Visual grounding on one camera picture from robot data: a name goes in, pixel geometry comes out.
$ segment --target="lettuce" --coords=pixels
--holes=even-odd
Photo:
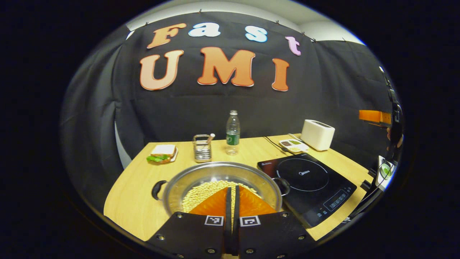
[[[166,159],[168,159],[167,155],[162,155],[162,156],[157,156],[157,157],[154,157],[154,156],[147,157],[147,161],[154,161],[154,162],[161,162]]]

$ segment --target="white toaster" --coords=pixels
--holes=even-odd
[[[317,151],[328,150],[335,129],[316,120],[305,120],[300,139]]]

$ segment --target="induction cooktop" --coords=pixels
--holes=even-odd
[[[307,153],[258,162],[270,177],[291,185],[283,202],[307,228],[317,226],[342,206],[356,185]]]

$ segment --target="metal cutlery basket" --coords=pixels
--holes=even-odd
[[[195,135],[193,136],[193,153],[197,163],[211,161],[211,143],[207,143],[210,135]]]

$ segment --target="black backdrop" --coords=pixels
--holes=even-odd
[[[202,22],[219,24],[221,34],[190,37],[188,31]],[[187,27],[179,29],[169,43],[146,48],[153,31],[179,23]],[[268,41],[247,40],[248,25],[266,29]],[[358,118],[360,109],[391,112],[378,68],[383,65],[364,45],[312,42],[273,21],[228,12],[174,16],[142,26],[125,40],[127,35],[122,26],[93,50],[69,85],[61,115],[61,141],[69,175],[99,211],[122,172],[114,120],[131,158],[148,142],[190,141],[193,135],[209,133],[224,139],[231,109],[239,112],[242,138],[299,133],[305,119],[315,119],[335,128],[331,148],[362,166],[371,168],[377,156],[385,154],[385,129]],[[290,51],[286,36],[299,42],[300,56]],[[239,49],[254,52],[254,86],[222,84],[220,80],[215,85],[198,84],[203,47],[219,47],[228,59]],[[175,81],[161,90],[142,88],[139,61],[159,54],[154,77],[162,78],[167,62],[163,55],[172,50],[184,50]],[[286,92],[271,87],[273,58],[289,63]]]

